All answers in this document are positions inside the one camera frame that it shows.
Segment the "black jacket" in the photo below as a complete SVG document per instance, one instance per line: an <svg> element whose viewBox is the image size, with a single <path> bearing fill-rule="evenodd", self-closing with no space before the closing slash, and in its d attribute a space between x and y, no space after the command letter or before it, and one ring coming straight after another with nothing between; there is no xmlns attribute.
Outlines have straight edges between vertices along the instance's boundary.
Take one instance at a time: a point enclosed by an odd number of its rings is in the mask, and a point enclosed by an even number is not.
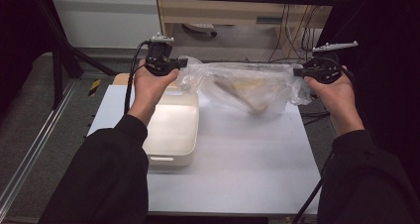
<svg viewBox="0 0 420 224"><path fill-rule="evenodd" d="M89 136L74 156L40 223L143 223L148 214L148 135L125 115ZM420 205L398 159L368 131L337 138L324 173L318 223L420 223Z"/></svg>

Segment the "white tabletop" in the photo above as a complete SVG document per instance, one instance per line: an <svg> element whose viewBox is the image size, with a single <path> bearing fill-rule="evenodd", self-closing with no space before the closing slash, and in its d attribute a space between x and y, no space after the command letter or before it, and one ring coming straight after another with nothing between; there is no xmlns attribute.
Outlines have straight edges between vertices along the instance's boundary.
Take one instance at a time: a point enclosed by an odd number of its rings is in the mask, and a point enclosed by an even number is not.
<svg viewBox="0 0 420 224"><path fill-rule="evenodd" d="M125 91L108 87L89 134L115 126ZM296 213L320 178L298 108L287 104L280 115L259 117L199 99L193 161L183 168L150 168L151 213ZM318 200L306 214L317 213Z"/></svg>

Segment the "clear plastic bag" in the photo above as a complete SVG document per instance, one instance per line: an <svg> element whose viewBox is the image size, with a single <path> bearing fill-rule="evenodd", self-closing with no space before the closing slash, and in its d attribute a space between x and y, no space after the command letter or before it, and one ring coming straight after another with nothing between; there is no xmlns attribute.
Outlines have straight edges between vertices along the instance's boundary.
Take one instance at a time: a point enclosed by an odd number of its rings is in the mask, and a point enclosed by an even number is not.
<svg viewBox="0 0 420 224"><path fill-rule="evenodd" d="M189 57L175 84L182 90L200 90L211 102L251 114L278 114L287 101L293 105L311 102L310 89L293 75L300 64L202 63Z"/></svg>

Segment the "person's left hand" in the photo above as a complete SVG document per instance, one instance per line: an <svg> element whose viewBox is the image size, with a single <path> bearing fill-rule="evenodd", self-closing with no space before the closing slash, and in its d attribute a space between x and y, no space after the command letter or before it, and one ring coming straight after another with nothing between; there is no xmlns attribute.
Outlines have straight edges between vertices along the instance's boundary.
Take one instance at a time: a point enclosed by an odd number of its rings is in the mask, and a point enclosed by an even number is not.
<svg viewBox="0 0 420 224"><path fill-rule="evenodd" d="M179 71L174 69L166 76L154 76L144 67L145 62L144 59L140 60L141 68L135 73L135 99L128 114L137 117L148 126L164 90L176 80Z"/></svg>

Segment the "black curtain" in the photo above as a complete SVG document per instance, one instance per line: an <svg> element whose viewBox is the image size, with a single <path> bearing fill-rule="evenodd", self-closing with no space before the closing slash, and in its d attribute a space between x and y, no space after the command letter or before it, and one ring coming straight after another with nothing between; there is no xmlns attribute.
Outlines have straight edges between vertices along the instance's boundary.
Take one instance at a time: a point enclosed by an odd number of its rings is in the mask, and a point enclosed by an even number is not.
<svg viewBox="0 0 420 224"><path fill-rule="evenodd" d="M46 2L58 18L53 0ZM55 44L33 0L0 0L0 117L20 91L32 62L56 50Z"/></svg>
<svg viewBox="0 0 420 224"><path fill-rule="evenodd" d="M356 78L357 103L376 145L399 157L420 199L420 0L355 0L335 7L318 46L341 50Z"/></svg>

